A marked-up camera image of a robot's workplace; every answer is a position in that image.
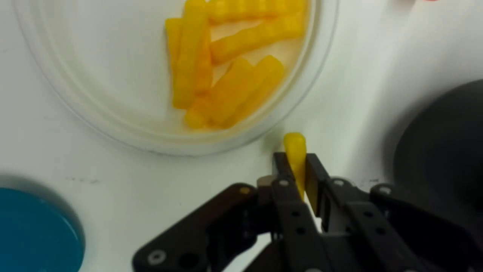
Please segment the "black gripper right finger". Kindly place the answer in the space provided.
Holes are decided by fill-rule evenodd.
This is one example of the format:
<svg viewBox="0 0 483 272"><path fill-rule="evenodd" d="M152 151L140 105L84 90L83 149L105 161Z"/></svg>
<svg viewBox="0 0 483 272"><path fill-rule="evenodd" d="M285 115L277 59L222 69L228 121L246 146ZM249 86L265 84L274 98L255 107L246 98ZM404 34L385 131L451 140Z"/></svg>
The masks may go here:
<svg viewBox="0 0 483 272"><path fill-rule="evenodd" d="M320 158L314 152L309 152L305 166L305 190L312 207L320 207L323 189L329 179L330 175Z"/></svg>

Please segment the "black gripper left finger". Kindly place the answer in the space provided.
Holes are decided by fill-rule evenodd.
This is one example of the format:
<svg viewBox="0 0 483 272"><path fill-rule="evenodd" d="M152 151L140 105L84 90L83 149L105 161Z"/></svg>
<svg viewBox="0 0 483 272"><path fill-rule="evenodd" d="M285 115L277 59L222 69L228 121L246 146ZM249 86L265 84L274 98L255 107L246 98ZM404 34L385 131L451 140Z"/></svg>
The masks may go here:
<svg viewBox="0 0 483 272"><path fill-rule="evenodd" d="M274 152L273 154L273 173L274 173L274 183L279 186L294 186L295 178L291 170L291 166L288 163L285 152Z"/></svg>

